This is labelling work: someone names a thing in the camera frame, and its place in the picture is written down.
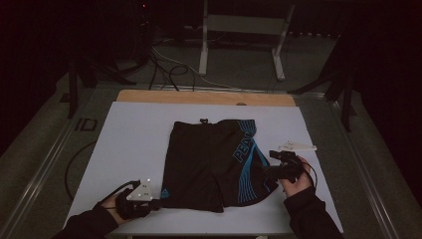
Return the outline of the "dark equipment rack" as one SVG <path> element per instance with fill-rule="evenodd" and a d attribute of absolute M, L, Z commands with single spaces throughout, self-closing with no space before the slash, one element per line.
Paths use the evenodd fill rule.
<path fill-rule="evenodd" d="M 155 30 L 150 1 L 99 0 L 98 6 L 113 57 L 143 66 Z"/>

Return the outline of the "white metal stand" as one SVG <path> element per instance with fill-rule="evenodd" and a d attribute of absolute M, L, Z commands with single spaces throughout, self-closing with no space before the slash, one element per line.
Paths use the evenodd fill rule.
<path fill-rule="evenodd" d="M 272 49 L 272 59 L 275 67 L 276 77 L 283 81 L 285 76 L 284 67 L 281 60 L 281 52 L 284 42 L 287 38 L 288 30 L 296 6 L 291 4 L 284 19 L 249 17 L 249 16 L 230 16 L 210 14 L 208 11 L 208 0 L 203 0 L 202 17 L 202 48 L 199 59 L 199 75 L 207 75 L 208 62 L 208 32 L 220 31 L 230 33 L 249 33 L 278 35 L 280 37 L 278 45 Z"/>

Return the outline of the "white table mat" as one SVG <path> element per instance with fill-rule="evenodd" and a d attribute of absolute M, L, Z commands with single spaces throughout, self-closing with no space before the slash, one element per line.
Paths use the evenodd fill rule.
<path fill-rule="evenodd" d="M 114 102 L 69 211 L 71 216 L 91 209 L 130 180 L 151 181 L 160 195 L 170 132 L 177 121 L 201 119 L 248 120 L 256 123 L 254 140 L 264 155 L 294 141 L 312 140 L 298 107 L 217 106 Z M 114 230 L 133 236 L 283 235 L 292 232 L 285 195 L 278 188 L 267 199 L 247 207 L 228 207 L 222 213 L 189 209 L 160 209 Z"/>

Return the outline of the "metal floor rail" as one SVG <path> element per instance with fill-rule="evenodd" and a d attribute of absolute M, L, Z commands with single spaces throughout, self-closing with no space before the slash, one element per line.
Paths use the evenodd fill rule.
<path fill-rule="evenodd" d="M 103 117 L 40 111 L 0 156 L 0 239 L 50 239 L 67 219 Z"/>
<path fill-rule="evenodd" d="M 356 172 L 362 185 L 362 188 L 366 194 L 366 197 L 369 201 L 373 214 L 380 226 L 381 232 L 385 239 L 400 239 L 398 232 L 391 221 L 390 215 L 387 212 L 387 209 L 384 205 L 384 201 L 379 194 L 372 177 L 366 168 L 366 165 L 363 161 L 363 157 L 359 152 L 356 144 L 352 140 L 351 133 L 345 129 L 342 124 L 340 115 L 341 108 L 337 102 L 328 102 L 328 107 L 332 116 L 334 117 L 335 124 L 339 128 L 342 137 L 346 141 L 346 145 L 351 151 L 351 158 L 356 167 Z"/>

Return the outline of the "person's left hand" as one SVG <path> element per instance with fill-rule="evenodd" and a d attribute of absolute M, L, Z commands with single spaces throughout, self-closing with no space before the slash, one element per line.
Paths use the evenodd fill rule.
<path fill-rule="evenodd" d="M 110 198 L 106 199 L 101 204 L 101 207 L 103 207 L 112 216 L 112 218 L 118 225 L 122 225 L 126 223 L 126 220 L 121 218 L 120 215 L 117 213 L 116 207 L 115 207 L 115 200 L 116 200 L 116 195 L 113 195 Z"/>

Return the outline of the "black tripod stand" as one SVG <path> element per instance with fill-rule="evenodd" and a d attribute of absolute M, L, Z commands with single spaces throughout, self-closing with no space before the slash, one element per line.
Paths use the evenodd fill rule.
<path fill-rule="evenodd" d="M 114 72 L 105 65 L 102 65 L 87 56 L 71 57 L 69 60 L 69 119 L 76 114 L 79 105 L 78 78 L 83 75 L 90 75 L 91 79 L 89 81 L 83 80 L 83 83 L 88 88 L 94 88 L 98 83 L 94 76 L 94 71 L 105 74 L 122 85 L 134 86 L 134 82 L 125 79 L 117 72 Z"/>
<path fill-rule="evenodd" d="M 328 102 L 335 102 L 342 97 L 341 123 L 347 131 L 350 131 L 350 114 L 352 87 L 354 82 L 354 68 L 338 68 L 330 70 L 324 67 L 316 80 L 295 90 L 289 90 L 291 95 L 302 95 L 308 91 L 330 82 L 323 97 Z"/>

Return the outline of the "black shorts with blue stripes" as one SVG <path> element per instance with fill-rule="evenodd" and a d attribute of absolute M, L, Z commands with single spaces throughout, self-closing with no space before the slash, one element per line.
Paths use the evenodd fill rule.
<path fill-rule="evenodd" d="M 278 187 L 263 170 L 252 119 L 173 125 L 160 200 L 165 208 L 221 213 L 266 199 Z"/>

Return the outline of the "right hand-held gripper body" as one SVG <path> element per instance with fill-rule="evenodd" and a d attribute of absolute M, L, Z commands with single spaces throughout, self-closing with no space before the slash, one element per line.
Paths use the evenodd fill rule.
<path fill-rule="evenodd" d="M 305 170 L 305 164 L 297 156 L 298 152 L 316 151 L 315 145 L 308 145 L 295 141 L 287 141 L 279 147 L 278 159 L 287 171 L 287 180 L 294 183 Z"/>

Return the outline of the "person's right hand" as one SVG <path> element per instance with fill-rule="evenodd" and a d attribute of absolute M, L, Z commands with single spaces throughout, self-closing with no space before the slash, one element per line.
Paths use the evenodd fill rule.
<path fill-rule="evenodd" d="M 292 197 L 305 190 L 310 191 L 312 194 L 316 193 L 314 182 L 311 177 L 312 167 L 303 157 L 300 156 L 299 160 L 302 162 L 302 166 L 304 168 L 304 172 L 299 176 L 299 178 L 294 183 L 289 182 L 287 179 L 279 180 L 287 197 Z"/>

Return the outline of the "wooden table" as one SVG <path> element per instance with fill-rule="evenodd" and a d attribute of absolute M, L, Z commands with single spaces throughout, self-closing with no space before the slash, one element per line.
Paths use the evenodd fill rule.
<path fill-rule="evenodd" d="M 223 92 L 177 92 L 122 90 L 116 100 L 130 103 L 199 104 L 223 106 L 294 107 L 295 100 L 289 95 Z"/>

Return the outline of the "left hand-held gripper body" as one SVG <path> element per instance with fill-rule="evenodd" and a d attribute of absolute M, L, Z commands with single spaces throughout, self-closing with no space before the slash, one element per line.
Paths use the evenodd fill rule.
<path fill-rule="evenodd" d="M 126 188 L 115 200 L 116 211 L 124 220 L 145 217 L 152 211 L 149 203 L 159 201 L 152 196 L 150 179 L 129 184 L 131 188 Z"/>

